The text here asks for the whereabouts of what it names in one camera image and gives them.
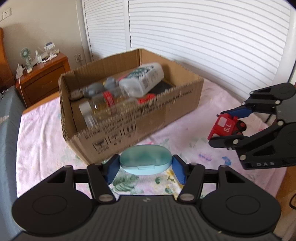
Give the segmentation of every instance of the red toy car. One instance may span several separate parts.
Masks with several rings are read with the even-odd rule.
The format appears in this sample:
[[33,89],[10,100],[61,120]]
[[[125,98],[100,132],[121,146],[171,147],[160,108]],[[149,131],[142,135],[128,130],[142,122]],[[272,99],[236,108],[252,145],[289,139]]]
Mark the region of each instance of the red toy car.
[[218,119],[208,136],[208,140],[211,139],[214,134],[219,136],[229,136],[234,134],[242,134],[242,132],[247,129],[245,122],[238,120],[237,116],[232,118],[231,115],[227,113],[217,116]]

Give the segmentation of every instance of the drawer handle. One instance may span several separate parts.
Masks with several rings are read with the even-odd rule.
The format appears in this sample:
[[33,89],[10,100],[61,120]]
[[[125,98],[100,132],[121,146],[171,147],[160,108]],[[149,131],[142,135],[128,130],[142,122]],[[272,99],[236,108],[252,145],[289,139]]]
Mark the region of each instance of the drawer handle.
[[43,85],[43,86],[42,86],[42,88],[43,88],[44,86],[46,86],[46,85],[50,84],[50,83],[52,83],[52,81],[50,81],[50,82],[48,82],[47,84]]

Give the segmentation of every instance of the teal case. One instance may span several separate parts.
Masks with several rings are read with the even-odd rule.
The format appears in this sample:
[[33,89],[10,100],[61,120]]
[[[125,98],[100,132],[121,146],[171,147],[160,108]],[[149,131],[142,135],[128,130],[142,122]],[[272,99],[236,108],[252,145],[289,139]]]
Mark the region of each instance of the teal case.
[[138,145],[122,152],[121,167],[135,175],[153,175],[168,169],[172,164],[171,152],[158,145]]

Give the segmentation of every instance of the nightstand drawer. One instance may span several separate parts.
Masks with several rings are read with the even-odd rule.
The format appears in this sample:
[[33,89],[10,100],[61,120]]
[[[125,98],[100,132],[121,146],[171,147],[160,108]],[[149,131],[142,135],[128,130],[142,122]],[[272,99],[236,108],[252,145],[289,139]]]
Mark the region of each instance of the nightstand drawer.
[[52,90],[58,88],[58,80],[61,74],[65,73],[64,67],[59,67],[47,75],[37,79],[35,82],[25,87],[24,90],[30,102],[33,104]]

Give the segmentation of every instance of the shipping symbol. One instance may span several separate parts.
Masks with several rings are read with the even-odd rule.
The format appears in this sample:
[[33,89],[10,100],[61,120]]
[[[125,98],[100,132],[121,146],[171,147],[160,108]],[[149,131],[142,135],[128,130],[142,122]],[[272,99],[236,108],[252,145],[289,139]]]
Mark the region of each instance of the shipping symbol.
[[101,139],[99,141],[96,141],[93,143],[93,146],[96,150],[100,150],[102,149],[103,147],[106,147],[108,146],[108,142],[106,141],[106,139]]
[[136,123],[132,123],[126,127],[123,128],[124,135],[130,134],[131,132],[134,132],[136,130]]
[[117,132],[114,132],[114,133],[110,134],[110,135],[108,136],[108,138],[109,138],[109,141],[110,141],[111,143],[120,140],[120,139],[122,138],[121,131],[119,130],[119,131],[117,131]]

